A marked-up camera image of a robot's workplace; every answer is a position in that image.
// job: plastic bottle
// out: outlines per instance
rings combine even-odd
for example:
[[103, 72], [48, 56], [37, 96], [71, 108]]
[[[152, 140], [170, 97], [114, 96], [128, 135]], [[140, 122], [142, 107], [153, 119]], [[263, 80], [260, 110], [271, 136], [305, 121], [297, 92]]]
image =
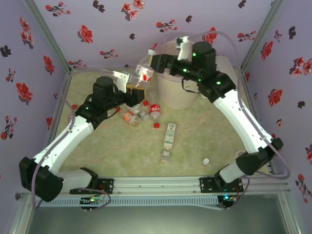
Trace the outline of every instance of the plastic bottle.
[[[144, 106], [148, 106], [148, 103], [149, 103], [148, 101], [144, 101], [144, 102], [143, 102], [143, 105], [144, 105]], [[139, 120], [143, 120], [143, 121], [149, 120], [149, 118], [150, 118], [149, 114], [146, 113], [146, 112], [143, 110], [143, 108], [142, 108], [141, 105], [139, 105], [139, 107], [137, 107], [137, 108], [133, 108], [133, 107], [129, 107], [129, 106], [126, 106], [126, 107], [127, 107], [127, 109], [128, 109], [129, 111], [131, 111], [133, 114], [138, 115], [138, 117], [140, 118]]]
[[[76, 110], [78, 110], [78, 105], [74, 104], [72, 105], [72, 109], [76, 112]], [[68, 123], [70, 123], [72, 121], [72, 112], [70, 112], [70, 114], [68, 115]]]
[[120, 114], [123, 118], [123, 120], [131, 124], [133, 126], [138, 126], [138, 121], [136, 120], [136, 115], [133, 114], [131, 111], [128, 111], [125, 107], [120, 106], [119, 108], [115, 109], [118, 114]]
[[137, 89], [144, 89], [145, 91], [148, 91], [149, 83], [154, 73], [154, 69], [150, 66], [150, 60], [155, 54], [156, 52], [150, 49], [148, 50], [147, 56], [138, 62], [136, 70], [131, 76], [129, 86], [132, 88], [135, 87]]
[[159, 128], [159, 118], [161, 116], [160, 104], [158, 98], [158, 90], [149, 91], [150, 117], [154, 119], [154, 128]]

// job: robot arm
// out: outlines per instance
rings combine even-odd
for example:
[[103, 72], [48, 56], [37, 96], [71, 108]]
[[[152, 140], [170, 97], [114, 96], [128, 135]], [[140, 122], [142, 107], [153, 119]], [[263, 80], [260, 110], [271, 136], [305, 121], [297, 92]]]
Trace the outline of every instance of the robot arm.
[[59, 173], [59, 169], [78, 144], [108, 118], [107, 111], [124, 103], [132, 107], [144, 100], [143, 90], [127, 90], [125, 88], [128, 75], [114, 72], [114, 76], [119, 79], [117, 85], [110, 77], [97, 78], [93, 85], [93, 93], [75, 112], [75, 123], [72, 129], [69, 124], [49, 146], [35, 155], [33, 159], [25, 157], [21, 160], [19, 171], [24, 188], [31, 191], [32, 177], [36, 167], [46, 152], [62, 138], [62, 141], [47, 155], [38, 170], [35, 183], [36, 195], [49, 202], [60, 192], [70, 189], [81, 187], [95, 189], [98, 176], [91, 170], [81, 168], [75, 172]]
[[[177, 38], [176, 47], [182, 50], [183, 47], [179, 47], [179, 45], [183, 45], [183, 43], [187, 43], [187, 38]], [[185, 59], [187, 56], [180, 55], [155, 55], [152, 58], [151, 67], [158, 73], [164, 73], [165, 69], [169, 69], [169, 74], [172, 76], [180, 75], [186, 80], [196, 82], [200, 93], [207, 97], [210, 103], [213, 103], [233, 125], [247, 150], [246, 153], [215, 174], [214, 180], [217, 186], [222, 189], [237, 178], [253, 175], [273, 158], [274, 151], [261, 138], [240, 109], [235, 84], [227, 74], [216, 70], [215, 50], [209, 43], [201, 41], [192, 46], [191, 62]], [[279, 150], [283, 146], [281, 139], [272, 139], [245, 104], [243, 107], [266, 140]]]

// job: bottle cap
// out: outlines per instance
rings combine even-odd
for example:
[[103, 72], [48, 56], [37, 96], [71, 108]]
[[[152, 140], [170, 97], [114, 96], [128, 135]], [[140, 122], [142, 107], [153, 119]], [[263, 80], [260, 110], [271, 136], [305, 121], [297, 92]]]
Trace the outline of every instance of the bottle cap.
[[156, 52], [154, 50], [149, 49], [148, 54], [154, 56], [156, 54]]
[[207, 166], [208, 164], [209, 164], [209, 159], [208, 158], [204, 158], [203, 165]]

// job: white bucket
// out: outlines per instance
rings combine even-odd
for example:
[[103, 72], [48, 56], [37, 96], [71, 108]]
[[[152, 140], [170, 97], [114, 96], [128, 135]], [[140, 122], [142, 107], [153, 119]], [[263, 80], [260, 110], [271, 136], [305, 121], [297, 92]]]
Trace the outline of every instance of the white bucket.
[[[169, 41], [162, 45], [160, 49], [160, 54], [175, 55], [179, 54], [179, 50], [176, 49], [175, 40]], [[184, 81], [184, 88], [196, 93], [189, 93], [182, 88], [182, 77], [171, 76], [166, 73], [157, 73], [158, 79], [158, 90], [159, 97], [161, 101], [171, 109], [183, 110], [191, 106], [198, 92], [197, 83], [191, 80]]]

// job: lavender wall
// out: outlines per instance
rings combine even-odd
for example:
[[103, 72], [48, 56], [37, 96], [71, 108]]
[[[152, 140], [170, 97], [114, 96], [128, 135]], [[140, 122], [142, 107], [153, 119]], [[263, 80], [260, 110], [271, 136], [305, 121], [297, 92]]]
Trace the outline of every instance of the lavender wall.
[[[311, 233], [312, 49], [311, 2], [287, 1], [247, 69], [249, 91], [262, 126], [284, 141], [290, 186], [300, 221]], [[283, 165], [276, 159], [278, 171]]]
[[[90, 67], [136, 65], [149, 48], [170, 35], [196, 35], [211, 29], [233, 38], [244, 58], [273, 2], [34, 1], [67, 61], [72, 66]], [[237, 65], [226, 39], [217, 35], [204, 39]]]
[[65, 71], [24, 3], [0, 5], [0, 233], [5, 234], [16, 192], [22, 191], [19, 161], [44, 147]]

